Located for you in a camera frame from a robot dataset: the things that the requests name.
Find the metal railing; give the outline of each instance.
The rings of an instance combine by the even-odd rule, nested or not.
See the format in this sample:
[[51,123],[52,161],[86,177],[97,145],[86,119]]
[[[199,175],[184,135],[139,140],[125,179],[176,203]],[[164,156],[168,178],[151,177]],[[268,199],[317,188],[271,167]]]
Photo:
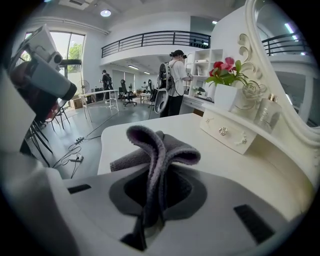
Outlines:
[[145,46],[176,45],[209,49],[211,36],[190,31],[155,31],[132,35],[102,47],[101,58]]
[[266,54],[271,56],[279,53],[310,55],[311,49],[301,33],[277,35],[262,41]]

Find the ceiling light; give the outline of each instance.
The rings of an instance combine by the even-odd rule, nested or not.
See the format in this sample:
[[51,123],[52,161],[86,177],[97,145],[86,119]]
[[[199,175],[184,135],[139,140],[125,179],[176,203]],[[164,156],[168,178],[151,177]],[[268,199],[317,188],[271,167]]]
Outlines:
[[[290,34],[293,34],[293,33],[294,33],[294,31],[293,31],[293,29],[290,27],[289,23],[285,23],[284,25],[285,25],[286,29],[289,31]],[[292,38],[294,39],[295,42],[298,42],[298,41],[299,41],[299,40],[298,40],[298,37],[297,37],[296,35],[293,35]]]
[[109,10],[103,10],[102,12],[100,12],[100,15],[102,17],[109,17],[111,15],[111,11]]
[[288,98],[288,100],[289,100],[290,104],[292,105],[292,101],[291,101],[291,99],[290,99],[289,95],[288,95],[288,94],[285,94],[285,95],[286,95],[286,97]]
[[131,66],[131,65],[128,65],[129,68],[132,68],[134,70],[138,70],[139,68],[135,67],[135,66]]

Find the white t-shirt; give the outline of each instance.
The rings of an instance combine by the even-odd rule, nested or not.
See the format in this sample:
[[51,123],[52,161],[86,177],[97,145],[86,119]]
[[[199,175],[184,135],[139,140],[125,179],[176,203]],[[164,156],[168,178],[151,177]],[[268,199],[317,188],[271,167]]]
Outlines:
[[173,59],[169,62],[169,66],[171,67],[171,75],[175,83],[175,88],[172,87],[169,90],[169,95],[173,97],[182,96],[184,95],[186,89],[183,85],[184,81],[182,80],[182,78],[188,76],[185,65],[182,61]]

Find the black pants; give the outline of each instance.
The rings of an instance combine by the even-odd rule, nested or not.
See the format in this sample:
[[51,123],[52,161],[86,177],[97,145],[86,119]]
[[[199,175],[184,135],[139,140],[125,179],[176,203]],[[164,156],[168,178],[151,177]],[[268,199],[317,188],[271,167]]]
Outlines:
[[160,117],[165,118],[179,115],[183,99],[183,95],[176,97],[169,96],[168,102],[166,103],[165,109],[161,112]]
[[[112,85],[103,85],[103,90],[106,91],[106,90],[113,90],[114,88],[112,87]],[[109,100],[110,99],[110,93],[111,92],[105,92],[104,95],[105,95],[105,99],[106,100]]]

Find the drawer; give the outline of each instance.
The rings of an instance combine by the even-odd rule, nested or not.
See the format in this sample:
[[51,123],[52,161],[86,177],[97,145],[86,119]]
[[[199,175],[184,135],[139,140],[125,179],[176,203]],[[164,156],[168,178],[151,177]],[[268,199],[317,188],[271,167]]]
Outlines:
[[218,113],[205,110],[200,128],[234,151],[244,154],[257,133]]
[[202,107],[202,102],[197,102],[195,100],[190,100],[190,99],[183,98],[182,103],[186,104],[187,106],[189,106],[191,108],[204,111],[204,108]]

